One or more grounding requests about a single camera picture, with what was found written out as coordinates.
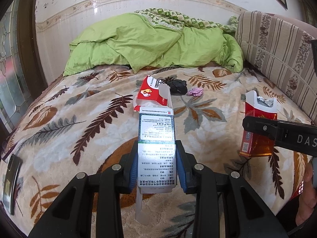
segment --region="metal bolt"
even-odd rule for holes
[[[86,176],[86,174],[84,172],[80,172],[78,174],[76,174],[77,179],[82,179]]]
[[[118,171],[120,169],[121,169],[121,165],[119,165],[119,164],[115,164],[112,166],[112,170]]]
[[[203,170],[203,165],[202,165],[202,164],[196,164],[196,165],[194,166],[194,168],[195,168],[196,170]]]
[[[238,172],[232,172],[232,173],[231,173],[231,176],[232,176],[233,178],[239,178],[239,177],[240,177],[240,174],[239,174]]]

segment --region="floral blanket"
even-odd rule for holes
[[[201,97],[172,96],[176,138],[199,163],[219,173],[238,171],[275,214],[297,191],[307,156],[281,148],[275,148],[271,157],[247,159],[238,155],[244,93],[249,90],[264,98],[276,97],[279,119],[311,123],[268,79],[248,69],[234,74],[215,65],[145,67],[137,74],[126,66],[98,66],[63,78],[30,109],[9,140],[7,159],[14,153],[23,160],[15,214],[10,218],[24,234],[29,234],[78,172],[99,173],[130,152],[138,136],[138,113],[133,112],[132,99],[147,75],[186,80],[189,89],[204,88]],[[0,174],[4,176],[6,170],[7,164],[1,161]],[[148,226],[134,219],[135,191],[121,195],[126,237],[191,237],[194,196],[185,195],[178,185],[172,193],[144,195],[143,199],[143,210],[150,218]],[[94,207],[92,237],[95,216]]]

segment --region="human hand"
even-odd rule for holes
[[[304,175],[304,188],[299,196],[299,208],[296,215],[296,224],[299,226],[313,213],[317,203],[317,192],[313,187],[313,165],[308,163]]]

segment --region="red box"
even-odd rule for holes
[[[256,92],[254,90],[245,94],[245,116],[263,117],[277,120],[276,98],[273,100],[272,107],[260,105],[257,102]],[[240,155],[245,157],[271,156],[274,148],[274,140],[268,137],[243,131],[243,137],[240,147]]]

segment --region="wooden door frame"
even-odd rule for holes
[[[48,87],[37,47],[35,4],[36,0],[19,0],[16,23],[18,54],[33,100]]]

